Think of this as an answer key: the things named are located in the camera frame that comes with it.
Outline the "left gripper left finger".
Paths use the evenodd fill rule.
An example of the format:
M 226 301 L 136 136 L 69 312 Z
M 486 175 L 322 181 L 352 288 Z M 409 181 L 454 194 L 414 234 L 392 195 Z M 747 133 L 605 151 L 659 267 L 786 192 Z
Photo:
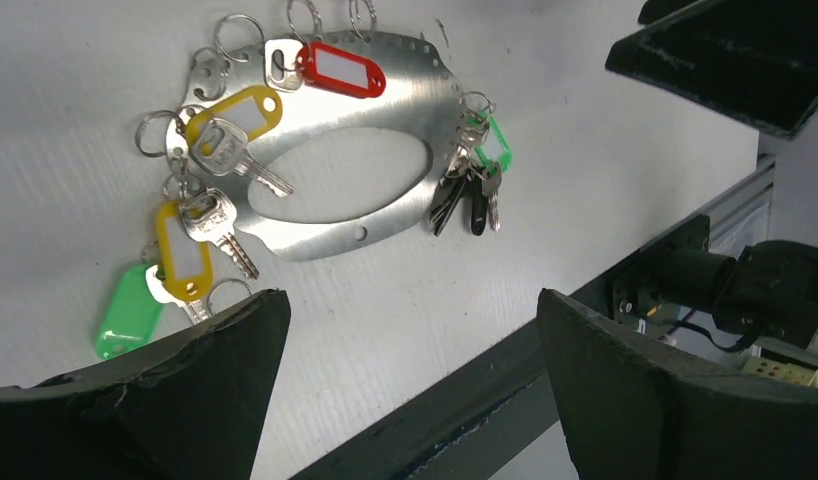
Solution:
M 0 479 L 247 479 L 291 320 L 262 290 L 132 352 L 0 388 Z

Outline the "large keyring with keys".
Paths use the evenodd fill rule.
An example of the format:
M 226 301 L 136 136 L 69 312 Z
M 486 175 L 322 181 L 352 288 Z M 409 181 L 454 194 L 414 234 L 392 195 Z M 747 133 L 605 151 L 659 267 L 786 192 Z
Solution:
M 182 104 L 146 116 L 167 123 L 161 155 L 178 182 L 157 216 L 166 289 L 183 302 L 212 295 L 209 246 L 257 279 L 238 233 L 297 262 L 347 253 L 421 221 L 440 234 L 469 186 L 479 193 L 472 231 L 497 228 L 497 191 L 512 152 L 494 104 L 477 107 L 480 98 L 462 89 L 430 42 L 358 24 L 326 32 L 319 15 L 308 33 L 199 49 Z M 295 222 L 256 211 L 254 185 L 280 198 L 293 192 L 270 169 L 273 161 L 359 129 L 418 140 L 428 158 L 424 173 L 392 201 L 346 220 Z

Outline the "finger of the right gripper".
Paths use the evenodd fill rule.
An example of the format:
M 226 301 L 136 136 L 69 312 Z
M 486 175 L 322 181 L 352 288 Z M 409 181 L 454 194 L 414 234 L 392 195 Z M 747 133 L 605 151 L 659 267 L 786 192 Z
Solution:
M 818 112 L 818 1 L 647 1 L 607 70 L 792 140 Z

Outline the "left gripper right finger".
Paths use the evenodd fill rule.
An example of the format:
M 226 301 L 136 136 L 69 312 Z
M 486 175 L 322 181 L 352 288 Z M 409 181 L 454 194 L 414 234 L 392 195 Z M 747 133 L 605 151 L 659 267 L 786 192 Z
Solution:
M 818 479 L 818 388 L 724 367 L 551 289 L 536 325 L 583 479 Z

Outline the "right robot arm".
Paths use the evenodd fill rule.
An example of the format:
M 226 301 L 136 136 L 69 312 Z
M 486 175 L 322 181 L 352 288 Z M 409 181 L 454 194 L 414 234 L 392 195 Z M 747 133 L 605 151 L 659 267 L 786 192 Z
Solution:
M 616 74 L 782 139 L 818 112 L 818 1 L 648 1 L 640 30 L 606 60 Z M 698 215 L 612 268 L 604 307 L 616 322 L 676 305 L 710 315 L 735 351 L 762 337 L 799 348 L 818 331 L 818 248 L 771 240 L 712 252 Z

